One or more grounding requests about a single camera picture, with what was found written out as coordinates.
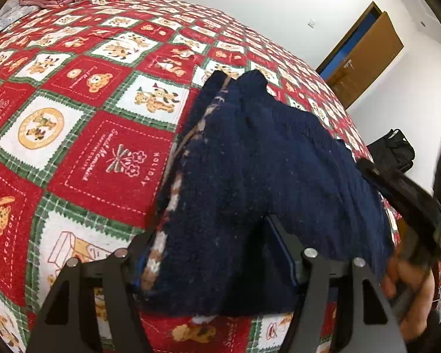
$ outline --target human hand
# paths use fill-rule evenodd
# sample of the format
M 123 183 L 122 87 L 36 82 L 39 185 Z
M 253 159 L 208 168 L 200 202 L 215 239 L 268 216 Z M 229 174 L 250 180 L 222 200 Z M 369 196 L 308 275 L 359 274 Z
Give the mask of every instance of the human hand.
M 435 280 L 430 269 L 423 270 L 394 256 L 388 262 L 387 275 L 381 284 L 387 298 L 395 297 L 395 285 L 398 282 L 409 285 L 416 293 L 410 310 L 400 322 L 400 332 L 408 342 L 420 336 L 427 327 L 427 318 L 435 294 Z

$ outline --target finger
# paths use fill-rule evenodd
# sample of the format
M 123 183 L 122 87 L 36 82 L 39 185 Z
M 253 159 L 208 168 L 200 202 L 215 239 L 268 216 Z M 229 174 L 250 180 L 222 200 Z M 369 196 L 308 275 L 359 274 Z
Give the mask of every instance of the finger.
M 380 286 L 387 298 L 393 298 L 397 293 L 397 288 L 388 275 L 384 277 Z

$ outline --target black handle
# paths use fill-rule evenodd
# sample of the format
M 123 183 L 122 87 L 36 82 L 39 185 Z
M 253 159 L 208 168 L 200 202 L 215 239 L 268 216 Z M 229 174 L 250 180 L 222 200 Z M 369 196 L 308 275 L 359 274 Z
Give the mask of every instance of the black handle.
M 398 322 L 402 321 L 407 315 L 410 307 L 415 300 L 415 292 L 410 286 L 403 282 L 397 283 L 397 294 L 390 300 L 392 312 Z

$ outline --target bedspread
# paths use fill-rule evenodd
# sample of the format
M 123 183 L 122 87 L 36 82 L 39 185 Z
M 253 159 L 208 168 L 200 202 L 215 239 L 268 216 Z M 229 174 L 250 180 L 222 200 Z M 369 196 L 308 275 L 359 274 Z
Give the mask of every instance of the bedspread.
M 212 72 L 236 79 L 252 69 L 276 100 L 313 112 L 355 157 L 370 158 L 314 70 L 222 11 L 91 0 L 43 9 L 0 33 L 0 333 L 13 351 L 25 350 L 67 259 L 105 258 L 143 231 L 177 134 Z M 96 306 L 110 350 L 100 294 Z M 329 346 L 334 309 L 318 351 Z M 276 351 L 290 319 L 142 315 L 162 353 Z

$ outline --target door frame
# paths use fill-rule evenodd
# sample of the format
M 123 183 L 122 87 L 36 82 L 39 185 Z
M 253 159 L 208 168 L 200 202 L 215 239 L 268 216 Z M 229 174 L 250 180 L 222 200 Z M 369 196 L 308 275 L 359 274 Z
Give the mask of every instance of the door frame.
M 366 16 L 372 11 L 375 10 L 378 14 L 377 17 L 379 17 L 382 14 L 382 10 L 379 9 L 379 7 L 376 5 L 374 1 L 372 1 L 369 6 L 366 8 L 366 10 L 361 14 L 361 16 L 356 20 L 356 22 L 353 24 L 353 26 L 350 28 L 350 30 L 344 35 L 344 37 L 340 40 L 339 43 L 333 48 L 333 50 L 330 52 L 329 55 L 322 61 L 322 63 L 317 67 L 315 70 L 317 74 L 320 74 L 323 72 L 325 67 L 330 63 L 330 61 L 335 57 L 335 55 L 340 51 L 342 46 L 348 41 L 349 37 L 351 37 L 356 29 L 358 29 L 358 26 L 361 25 L 361 22 L 364 21 Z

